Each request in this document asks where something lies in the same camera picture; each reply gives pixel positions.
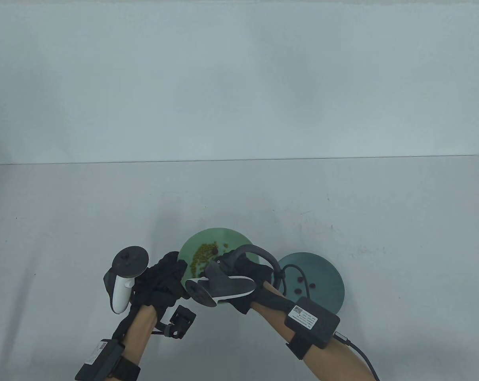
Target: wrist strap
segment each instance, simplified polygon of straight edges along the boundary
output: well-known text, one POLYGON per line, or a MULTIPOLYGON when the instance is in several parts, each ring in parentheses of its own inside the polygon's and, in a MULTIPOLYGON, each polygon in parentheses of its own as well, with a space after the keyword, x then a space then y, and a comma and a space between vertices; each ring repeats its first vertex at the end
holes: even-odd
POLYGON ((305 354, 307 354, 308 350, 312 347, 312 343, 306 341, 298 334, 295 334, 291 342, 285 345, 289 347, 291 352, 294 353, 299 360, 303 360, 305 354))
POLYGON ((140 367, 132 361, 121 356, 110 376, 119 379, 120 381, 136 381, 140 370, 140 367))
POLYGON ((283 296, 272 293, 271 291, 261 287, 255 292, 254 302, 271 308, 272 310, 282 311, 288 314, 296 303, 284 298, 283 296))

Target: black cable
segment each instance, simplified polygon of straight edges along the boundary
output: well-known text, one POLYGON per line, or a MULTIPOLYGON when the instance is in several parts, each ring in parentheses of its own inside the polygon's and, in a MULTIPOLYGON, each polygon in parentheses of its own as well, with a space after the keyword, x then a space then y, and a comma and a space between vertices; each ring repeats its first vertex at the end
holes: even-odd
POLYGON ((375 372, 374 366, 372 365, 372 363, 370 362, 368 357, 366 357, 366 354, 364 354, 361 349, 359 349, 357 346, 355 346, 348 338, 343 336, 340 332, 335 332, 333 337, 336 340, 338 340, 340 343, 350 346, 353 350, 355 350, 357 353, 359 353, 359 355, 361 357, 363 357, 364 361, 366 362, 366 365, 368 365, 368 368, 370 368, 370 372, 372 372, 372 374, 374 375, 374 379, 376 381, 379 381, 379 376, 377 376, 377 373, 375 372))
MULTIPOLYGON (((303 281, 305 281, 305 291, 307 292, 307 298, 310 300, 310 288, 308 287, 308 281, 307 281, 307 277, 305 276, 305 273, 303 272, 303 270, 301 270, 301 267, 297 266, 297 265, 293 265, 292 263, 289 263, 288 265, 285 265, 282 269, 282 272, 285 272, 285 269, 288 268, 288 267, 294 267, 296 270, 298 270, 300 273, 301 273, 301 276, 303 277, 303 281)), ((286 285, 285 285, 285 278, 282 279, 283 283, 284 283, 284 296, 285 294, 287 293, 287 288, 286 288, 286 285)))
MULTIPOLYGON (((257 256, 260 256, 261 258, 265 259, 273 268, 274 274, 280 274, 281 272, 280 265, 278 261, 275 259, 275 257, 272 256, 271 253, 264 250, 262 247, 255 246, 252 244, 241 245, 240 247, 236 247, 236 249, 230 252, 227 258, 222 259, 220 264, 220 268, 222 269, 222 271, 225 271, 225 273, 232 272, 232 269, 234 268, 234 262, 236 262, 236 260, 242 254, 246 254, 247 252, 256 254, 257 256)), ((273 287, 276 288, 277 290, 280 287, 280 281, 281 281, 281 278, 276 276, 274 277, 273 287)))
POLYGON ((164 324, 161 323, 160 321, 156 323, 155 329, 158 329, 158 331, 151 331, 152 335, 164 335, 165 334, 170 334, 171 333, 171 324, 164 324))

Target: wrist-mounted device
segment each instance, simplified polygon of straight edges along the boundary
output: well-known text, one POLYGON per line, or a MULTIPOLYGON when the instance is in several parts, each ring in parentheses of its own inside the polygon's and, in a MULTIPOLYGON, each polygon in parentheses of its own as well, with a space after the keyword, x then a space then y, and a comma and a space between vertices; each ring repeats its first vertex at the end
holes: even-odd
MULTIPOLYGON (((247 252, 260 256, 272 266, 274 288, 278 289, 283 283, 286 290, 285 269, 289 266, 301 272, 306 284, 306 277, 299 267, 287 265, 281 269, 278 261, 266 250, 255 245, 243 245, 209 262, 204 270, 204 277, 187 280, 185 288, 190 297, 200 304, 215 307, 219 301, 252 294, 257 288, 253 279, 232 275, 234 263, 247 252)), ((312 345, 326 348, 340 323, 338 316, 313 302, 308 291, 307 296, 300 298, 297 303, 274 294, 264 287, 260 287, 254 295, 257 303, 287 314, 285 325, 294 331, 294 337, 287 346, 300 360, 312 345)))
MULTIPOLYGON (((130 246, 116 254, 111 268, 104 276, 104 285, 109 294, 111 310, 120 314, 126 310, 132 296, 132 287, 136 277, 148 267, 148 253, 139 246, 130 246)), ((120 322, 111 339, 103 339, 90 358, 76 374, 77 381, 104 381, 107 377, 115 377, 121 381, 136 381, 140 368, 125 359, 122 354, 125 346, 121 343, 140 310, 140 305, 131 305, 127 316, 120 322)), ((169 324, 161 323, 162 316, 157 316, 156 331, 174 339, 181 339, 190 328, 195 314, 189 309, 178 306, 169 320, 169 324)))
POLYGON ((103 381, 115 377, 122 381, 136 381, 140 367, 125 359, 125 346, 116 339, 103 339, 76 374, 77 381, 103 381))
MULTIPOLYGON (((107 377, 114 377, 121 381, 136 381, 140 368, 122 356, 125 346, 120 339, 124 337, 124 333, 132 324, 133 319, 127 319, 131 314, 135 317, 137 312, 138 308, 131 309, 129 315, 118 325, 113 338, 100 341, 93 354, 76 374, 76 381, 104 381, 107 377)), ((182 339, 194 319, 195 314, 180 305, 171 317, 170 323, 157 323, 155 328, 158 331, 153 331, 152 334, 182 339)))

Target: teal plate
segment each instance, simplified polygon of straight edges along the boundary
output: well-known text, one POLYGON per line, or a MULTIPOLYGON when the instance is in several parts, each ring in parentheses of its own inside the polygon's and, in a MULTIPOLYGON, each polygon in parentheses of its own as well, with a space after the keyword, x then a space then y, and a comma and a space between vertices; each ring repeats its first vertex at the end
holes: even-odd
MULTIPOLYGON (((310 298, 328 311, 337 314, 345 298, 345 287, 338 270, 329 261, 311 252, 289 254, 280 260, 280 267, 289 263, 301 267, 307 277, 308 284, 315 285, 313 289, 310 289, 310 298)), ((287 299, 293 302, 297 302, 300 297, 306 296, 305 283, 298 282, 298 278, 301 280, 301 274, 297 269, 293 267, 285 269, 287 299), (301 290, 300 294, 295 292, 297 289, 301 290)), ((280 292, 283 291, 283 288, 283 285, 280 285, 280 292)))

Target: white vr controller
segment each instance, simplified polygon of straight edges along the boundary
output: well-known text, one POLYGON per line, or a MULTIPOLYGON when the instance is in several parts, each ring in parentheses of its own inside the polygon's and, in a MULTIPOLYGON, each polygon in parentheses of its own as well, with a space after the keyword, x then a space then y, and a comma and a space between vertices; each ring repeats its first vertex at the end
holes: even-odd
POLYGON ((121 314, 127 309, 136 277, 147 269, 148 262, 148 252, 139 246, 125 247, 114 257, 113 264, 103 279, 111 310, 115 314, 121 314))

